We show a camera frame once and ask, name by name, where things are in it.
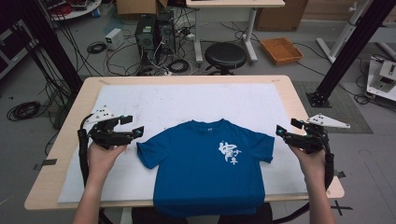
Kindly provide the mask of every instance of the white graphic print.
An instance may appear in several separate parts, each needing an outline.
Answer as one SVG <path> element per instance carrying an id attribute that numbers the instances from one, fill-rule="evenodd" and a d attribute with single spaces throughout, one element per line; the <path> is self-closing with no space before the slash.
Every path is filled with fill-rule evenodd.
<path id="1" fill-rule="evenodd" d="M 231 158 L 230 163 L 235 165 L 238 161 L 236 160 L 236 156 L 242 152 L 237 149 L 236 145 L 228 145 L 227 142 L 220 142 L 219 146 L 220 152 L 224 155 L 224 159 L 228 161 L 229 158 Z"/>

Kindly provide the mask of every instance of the white paper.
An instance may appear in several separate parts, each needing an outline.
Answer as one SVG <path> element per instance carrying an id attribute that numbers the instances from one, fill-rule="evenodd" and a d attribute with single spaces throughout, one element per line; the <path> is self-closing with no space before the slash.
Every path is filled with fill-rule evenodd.
<path id="1" fill-rule="evenodd" d="M 136 155 L 136 141 L 145 142 L 163 130 L 189 120 L 227 119 L 254 132 L 276 138 L 274 159 L 262 162 L 267 195 L 306 192 L 304 176 L 294 154 L 276 136 L 276 125 L 290 130 L 290 119 L 274 84 L 189 84 L 104 86 L 92 112 L 106 105 L 113 114 L 134 116 L 116 132 L 145 126 L 143 137 L 128 146 L 106 180 L 102 201 L 152 200 L 157 167 L 149 170 Z M 67 171 L 59 203 L 79 202 L 83 191 L 76 149 Z"/>

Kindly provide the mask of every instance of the black round stool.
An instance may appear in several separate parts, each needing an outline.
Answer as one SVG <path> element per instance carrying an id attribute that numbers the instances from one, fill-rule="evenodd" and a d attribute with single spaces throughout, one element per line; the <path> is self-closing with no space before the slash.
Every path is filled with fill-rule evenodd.
<path id="1" fill-rule="evenodd" d="M 247 55 L 243 49 L 231 43 L 217 43 L 205 52 L 205 59 L 210 64 L 206 71 L 211 67 L 218 70 L 209 73 L 210 76 L 220 73 L 221 75 L 233 75 L 230 69 L 242 67 L 247 61 Z"/>

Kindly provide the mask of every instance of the orange tray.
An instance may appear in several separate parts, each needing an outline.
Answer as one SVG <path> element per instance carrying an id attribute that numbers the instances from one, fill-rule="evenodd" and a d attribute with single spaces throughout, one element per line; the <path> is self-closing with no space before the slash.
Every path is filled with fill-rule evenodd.
<path id="1" fill-rule="evenodd" d="M 276 65 L 296 63 L 304 55 L 286 37 L 260 41 L 262 48 Z"/>

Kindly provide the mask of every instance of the blue t-shirt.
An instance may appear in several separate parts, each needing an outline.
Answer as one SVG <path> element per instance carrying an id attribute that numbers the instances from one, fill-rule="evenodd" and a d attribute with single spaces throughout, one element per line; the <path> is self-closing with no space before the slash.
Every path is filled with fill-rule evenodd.
<path id="1" fill-rule="evenodd" d="M 274 137 L 221 119 L 181 123 L 137 143 L 137 155 L 160 165 L 154 206 L 170 217 L 253 214 L 264 202 L 260 161 L 271 162 Z"/>

